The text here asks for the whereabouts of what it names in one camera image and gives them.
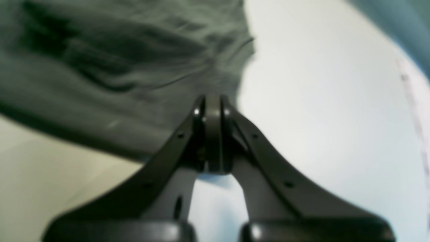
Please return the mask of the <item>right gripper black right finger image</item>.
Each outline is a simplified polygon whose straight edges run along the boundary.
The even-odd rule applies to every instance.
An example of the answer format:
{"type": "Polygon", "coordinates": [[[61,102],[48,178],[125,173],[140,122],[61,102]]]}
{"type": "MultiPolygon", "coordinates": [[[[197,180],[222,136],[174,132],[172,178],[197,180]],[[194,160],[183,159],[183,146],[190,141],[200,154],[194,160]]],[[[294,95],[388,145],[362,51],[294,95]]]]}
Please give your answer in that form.
{"type": "Polygon", "coordinates": [[[394,242],[382,217],[353,205],[305,176],[262,132],[218,97],[223,150],[243,189],[249,221],[241,242],[394,242]]]}

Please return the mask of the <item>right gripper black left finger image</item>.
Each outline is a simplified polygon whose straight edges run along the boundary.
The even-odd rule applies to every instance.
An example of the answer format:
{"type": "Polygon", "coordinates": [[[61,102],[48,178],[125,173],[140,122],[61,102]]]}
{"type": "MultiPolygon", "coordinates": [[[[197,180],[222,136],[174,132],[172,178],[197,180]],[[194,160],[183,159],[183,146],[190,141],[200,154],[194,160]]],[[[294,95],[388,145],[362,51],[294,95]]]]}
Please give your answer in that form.
{"type": "Polygon", "coordinates": [[[196,242],[187,218],[204,153],[206,119],[217,96],[190,114],[141,170],[106,194],[54,219],[44,242],[196,242]]]}

